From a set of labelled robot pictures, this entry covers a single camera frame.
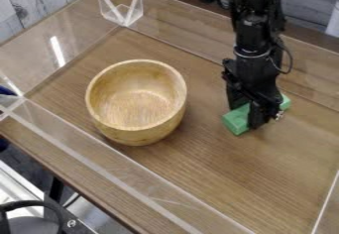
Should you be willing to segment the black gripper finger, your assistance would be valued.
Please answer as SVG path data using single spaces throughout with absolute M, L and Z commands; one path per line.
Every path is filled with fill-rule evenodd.
M 227 97 L 230 108 L 232 110 L 240 108 L 250 102 L 250 99 L 243 93 L 243 85 L 239 82 L 227 83 Z
M 250 128 L 256 129 L 268 122 L 270 116 L 267 115 L 266 106 L 256 101 L 251 102 L 248 123 Z

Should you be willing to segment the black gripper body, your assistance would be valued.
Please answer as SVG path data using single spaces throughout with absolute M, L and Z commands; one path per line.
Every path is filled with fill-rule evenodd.
M 234 50 L 235 59 L 223 59 L 223 79 L 226 83 L 239 82 L 243 93 L 252 101 L 266 106 L 268 120 L 279 112 L 282 94 L 276 87 L 276 78 L 282 69 L 282 51 L 268 50 L 262 54 Z

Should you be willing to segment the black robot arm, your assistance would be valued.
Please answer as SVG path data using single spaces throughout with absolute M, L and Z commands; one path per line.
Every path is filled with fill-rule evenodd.
M 223 60 L 223 79 L 232 110 L 247 106 L 247 126 L 260 127 L 282 112 L 283 96 L 276 79 L 286 52 L 280 33 L 284 15 L 280 0 L 200 0 L 230 8 L 236 33 L 234 58 Z

